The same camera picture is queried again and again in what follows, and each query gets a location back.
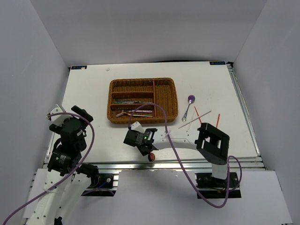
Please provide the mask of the iridescent round bowl spoon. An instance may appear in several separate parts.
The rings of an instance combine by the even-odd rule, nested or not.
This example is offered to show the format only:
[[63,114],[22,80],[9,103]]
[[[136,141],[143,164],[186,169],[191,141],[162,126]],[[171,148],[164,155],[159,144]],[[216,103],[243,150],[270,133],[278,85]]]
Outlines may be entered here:
[[148,160],[149,160],[150,162],[154,162],[154,161],[155,161],[155,155],[154,155],[153,153],[149,153],[149,154],[148,154]]

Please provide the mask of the pink handled fork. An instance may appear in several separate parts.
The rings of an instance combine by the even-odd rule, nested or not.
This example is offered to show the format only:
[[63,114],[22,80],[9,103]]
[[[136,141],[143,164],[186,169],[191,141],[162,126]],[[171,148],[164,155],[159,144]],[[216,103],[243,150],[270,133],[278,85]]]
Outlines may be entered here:
[[[132,113],[135,110],[122,110],[122,113]],[[152,110],[136,110],[136,113],[152,113]]]

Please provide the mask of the green handled table knife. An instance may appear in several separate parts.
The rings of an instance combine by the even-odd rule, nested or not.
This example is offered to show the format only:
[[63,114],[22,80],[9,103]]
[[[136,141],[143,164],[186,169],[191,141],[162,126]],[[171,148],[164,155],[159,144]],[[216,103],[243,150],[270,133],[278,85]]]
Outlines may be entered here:
[[136,101],[114,101],[114,104],[137,104]]

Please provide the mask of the purple iridescent spoon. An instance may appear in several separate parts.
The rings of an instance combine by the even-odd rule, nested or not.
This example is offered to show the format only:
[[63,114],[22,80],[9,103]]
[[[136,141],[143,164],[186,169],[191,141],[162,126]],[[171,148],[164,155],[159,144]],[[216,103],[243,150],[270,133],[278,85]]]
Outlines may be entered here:
[[194,95],[189,95],[188,98],[187,98],[187,100],[188,100],[188,106],[187,106],[187,109],[186,109],[186,111],[185,111],[185,113],[184,113],[182,119],[181,119],[182,122],[185,122],[185,121],[187,120],[188,110],[189,110],[189,108],[190,108],[190,105],[191,105],[192,103],[194,103],[194,101],[195,101],[195,96],[194,96]]

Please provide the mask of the silver patterned table knife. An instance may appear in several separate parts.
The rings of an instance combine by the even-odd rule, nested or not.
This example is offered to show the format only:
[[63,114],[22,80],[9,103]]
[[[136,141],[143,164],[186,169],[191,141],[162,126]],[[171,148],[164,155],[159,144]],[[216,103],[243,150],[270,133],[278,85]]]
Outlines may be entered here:
[[151,102],[146,102],[146,101],[134,101],[133,104],[149,104]]

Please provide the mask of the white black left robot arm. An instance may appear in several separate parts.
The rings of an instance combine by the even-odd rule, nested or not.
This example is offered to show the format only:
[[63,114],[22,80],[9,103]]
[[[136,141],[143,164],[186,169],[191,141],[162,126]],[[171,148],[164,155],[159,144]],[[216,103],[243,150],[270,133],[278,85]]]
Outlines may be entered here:
[[99,182],[98,168],[84,163],[86,156],[82,155],[84,150],[91,150],[85,138],[93,117],[76,105],[71,110],[67,113],[56,106],[47,115],[52,122],[49,129],[59,138],[47,165],[44,191],[35,198],[37,206],[26,222],[28,225],[63,224],[84,190]]

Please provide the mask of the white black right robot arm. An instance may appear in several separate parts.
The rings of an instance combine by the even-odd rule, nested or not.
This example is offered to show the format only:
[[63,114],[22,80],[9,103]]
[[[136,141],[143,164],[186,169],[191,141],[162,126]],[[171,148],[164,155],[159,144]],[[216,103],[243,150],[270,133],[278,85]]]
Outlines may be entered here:
[[202,123],[197,130],[166,132],[156,128],[143,129],[139,122],[135,122],[127,131],[123,143],[136,147],[143,156],[154,150],[172,147],[196,150],[212,165],[212,183],[222,187],[229,181],[229,141],[229,135],[209,123]]

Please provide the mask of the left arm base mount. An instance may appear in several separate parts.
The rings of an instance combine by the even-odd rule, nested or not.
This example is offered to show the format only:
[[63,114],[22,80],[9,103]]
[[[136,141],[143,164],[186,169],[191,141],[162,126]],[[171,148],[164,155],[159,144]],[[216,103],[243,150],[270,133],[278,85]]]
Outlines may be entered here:
[[82,196],[113,197],[116,193],[119,176],[116,173],[99,173]]

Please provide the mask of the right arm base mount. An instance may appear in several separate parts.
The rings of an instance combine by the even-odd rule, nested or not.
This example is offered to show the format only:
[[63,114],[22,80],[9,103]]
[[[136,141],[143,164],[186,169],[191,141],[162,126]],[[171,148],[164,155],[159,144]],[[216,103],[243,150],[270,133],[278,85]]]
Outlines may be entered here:
[[[228,198],[241,198],[240,179],[236,172],[230,172],[229,195]],[[212,174],[196,173],[196,187],[206,199],[224,199],[227,188],[227,180],[216,179]]]

